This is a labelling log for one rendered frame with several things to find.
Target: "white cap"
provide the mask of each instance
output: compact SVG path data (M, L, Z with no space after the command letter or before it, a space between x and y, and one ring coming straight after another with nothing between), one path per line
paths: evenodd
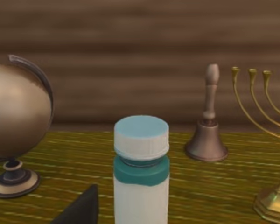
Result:
M114 126L114 150L130 160L158 159L169 150L169 126L153 116L123 118Z

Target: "table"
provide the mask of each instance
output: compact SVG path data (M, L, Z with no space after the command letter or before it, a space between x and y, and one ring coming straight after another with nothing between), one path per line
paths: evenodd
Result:
M169 224L266 224L255 195L280 177L280 140L262 133L223 133L229 156L204 163L185 156L188 133L170 134ZM23 156L42 176L28 196L0 199L0 224L49 224L92 183L99 187L100 224L113 224L113 133L48 133Z

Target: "wooden wall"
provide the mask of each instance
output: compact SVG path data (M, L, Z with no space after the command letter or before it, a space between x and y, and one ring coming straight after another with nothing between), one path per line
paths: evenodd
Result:
M280 0L0 0L0 63L23 56L45 70L55 123L113 123L152 114L172 124L201 117L204 73L218 63L216 110L224 125L248 124L231 83L260 122L246 69L271 69L280 107ZM259 75L256 93L263 95Z

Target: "gold menorah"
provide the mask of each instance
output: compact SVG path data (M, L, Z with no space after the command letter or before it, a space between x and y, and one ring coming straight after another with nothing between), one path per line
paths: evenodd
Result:
M261 126L259 123L257 123L251 116L250 114L247 112L247 110L244 108L240 97L238 95L238 90L237 90L237 77L238 77L238 73L239 73L239 68L237 67L233 67L232 68L232 78L233 78L233 90L234 93L236 95L238 104L240 106L240 108L243 110L243 112L245 113L245 115L247 116L247 118L258 128L260 128L261 130L263 130L264 132L275 136L277 138L280 139L280 134L274 133L269 131L268 129L264 128L263 126ZM264 79L264 88L265 88L265 94L266 94L266 98L268 100L268 102L270 103L270 105L273 107L273 109L280 114L280 110L275 106L275 104L272 102L270 95L268 93L268 85L269 85L269 80L270 80L270 76L271 76L271 71L263 71L263 79ZM255 103L255 105L257 106L257 108L260 110L260 112L269 120L271 121L273 124L277 125L280 127L280 123L271 119L266 112L264 112L264 110L261 108L261 106L259 105L257 99L255 98L255 94L254 94L254 82L255 82L255 78L257 75L257 71L256 69L249 69L249 75L250 75L250 93L252 96L252 99ZM273 187L273 188L269 188L269 189L263 189L257 196L254 202L254 209L256 210L256 212L263 217L264 219L274 222L274 223L279 223L280 224L280 183Z

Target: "desk globe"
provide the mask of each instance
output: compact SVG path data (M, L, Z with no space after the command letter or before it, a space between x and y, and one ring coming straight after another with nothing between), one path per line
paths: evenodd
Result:
M44 137L53 118L53 94L43 71L30 61L9 55L0 64L0 198L19 197L35 190L40 176L22 168L17 157Z

